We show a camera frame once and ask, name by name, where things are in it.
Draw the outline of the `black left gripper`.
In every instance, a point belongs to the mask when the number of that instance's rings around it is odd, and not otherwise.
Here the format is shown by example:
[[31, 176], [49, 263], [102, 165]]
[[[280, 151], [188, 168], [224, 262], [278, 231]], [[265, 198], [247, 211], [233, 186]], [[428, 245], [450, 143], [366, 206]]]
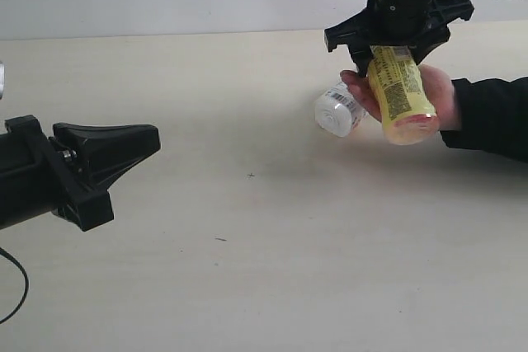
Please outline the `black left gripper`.
[[[1, 135], [1, 227], [55, 210], [61, 198], [53, 160], [57, 155], [33, 115], [5, 121]], [[53, 125], [52, 141], [64, 155], [58, 171], [64, 201], [61, 218], [86, 232], [114, 219], [109, 188], [161, 148], [158, 128]]]

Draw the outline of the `person's open hand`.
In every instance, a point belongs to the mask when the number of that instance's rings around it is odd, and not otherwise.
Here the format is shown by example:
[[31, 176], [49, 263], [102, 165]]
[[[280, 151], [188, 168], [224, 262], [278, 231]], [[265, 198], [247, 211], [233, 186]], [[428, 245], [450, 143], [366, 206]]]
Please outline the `person's open hand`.
[[[450, 77], [439, 68], [428, 65], [419, 66], [422, 83], [429, 102], [436, 110], [440, 121], [440, 131], [461, 129], [461, 118], [455, 87]], [[342, 81], [356, 101], [377, 121], [381, 121], [378, 102], [370, 89], [367, 78], [359, 77], [356, 72], [344, 70], [340, 73]]]

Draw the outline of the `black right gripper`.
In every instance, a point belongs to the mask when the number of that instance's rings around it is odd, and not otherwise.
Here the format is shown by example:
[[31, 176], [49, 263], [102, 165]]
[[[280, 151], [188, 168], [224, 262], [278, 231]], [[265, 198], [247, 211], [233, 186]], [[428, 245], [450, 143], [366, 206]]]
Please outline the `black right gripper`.
[[367, 75], [375, 45], [414, 46], [420, 64], [450, 39], [449, 24], [468, 21], [474, 13], [470, 0], [369, 0], [367, 8], [324, 30], [328, 52], [345, 45], [360, 77]]

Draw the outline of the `black sleeved forearm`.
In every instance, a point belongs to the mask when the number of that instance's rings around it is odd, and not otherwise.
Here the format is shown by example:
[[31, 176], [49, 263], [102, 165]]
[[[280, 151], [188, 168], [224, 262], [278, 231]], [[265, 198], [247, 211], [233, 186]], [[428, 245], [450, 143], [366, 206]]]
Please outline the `black sleeved forearm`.
[[448, 148], [527, 162], [527, 78], [453, 81], [460, 128], [442, 131]]

